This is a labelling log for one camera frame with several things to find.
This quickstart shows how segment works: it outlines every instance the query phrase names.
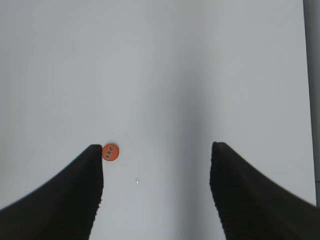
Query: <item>white backdrop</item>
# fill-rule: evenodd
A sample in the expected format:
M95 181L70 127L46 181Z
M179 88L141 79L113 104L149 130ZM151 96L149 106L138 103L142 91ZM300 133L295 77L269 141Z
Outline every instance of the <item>white backdrop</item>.
M0 207L110 141L91 240L223 240L213 141L315 203L302 1L0 0Z

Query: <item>label on orange disc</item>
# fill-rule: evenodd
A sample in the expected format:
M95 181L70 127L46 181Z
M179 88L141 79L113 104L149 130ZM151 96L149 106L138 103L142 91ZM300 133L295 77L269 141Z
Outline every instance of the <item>label on orange disc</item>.
M119 147L114 143L105 145L102 149L102 157L107 161L114 161L119 156Z

